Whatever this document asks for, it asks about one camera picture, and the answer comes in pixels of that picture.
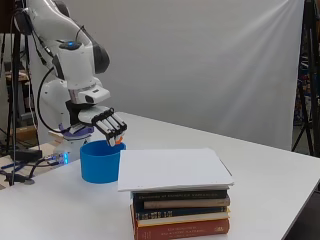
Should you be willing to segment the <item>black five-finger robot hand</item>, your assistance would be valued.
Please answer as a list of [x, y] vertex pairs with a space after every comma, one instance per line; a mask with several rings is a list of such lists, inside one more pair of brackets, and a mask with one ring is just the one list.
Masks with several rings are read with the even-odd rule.
[[102, 133], [109, 146], [115, 146], [122, 142], [127, 130], [127, 124], [114, 111], [113, 108], [93, 105], [74, 104], [66, 102], [70, 116], [70, 125], [96, 128]]

